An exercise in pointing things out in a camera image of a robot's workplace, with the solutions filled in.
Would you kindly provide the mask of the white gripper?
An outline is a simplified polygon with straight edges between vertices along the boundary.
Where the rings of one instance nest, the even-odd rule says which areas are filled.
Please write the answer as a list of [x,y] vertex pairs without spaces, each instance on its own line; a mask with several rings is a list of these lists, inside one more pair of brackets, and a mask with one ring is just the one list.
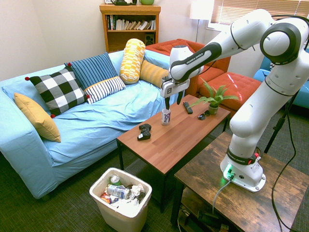
[[167,110],[169,110],[170,108],[169,104],[170,96],[178,93],[177,104],[179,105],[181,103],[185,90],[189,87],[189,84],[190,84],[189,79],[182,83],[177,84],[175,83],[175,80],[173,78],[169,78],[168,76],[162,78],[160,95],[163,98],[165,98],[165,107]]

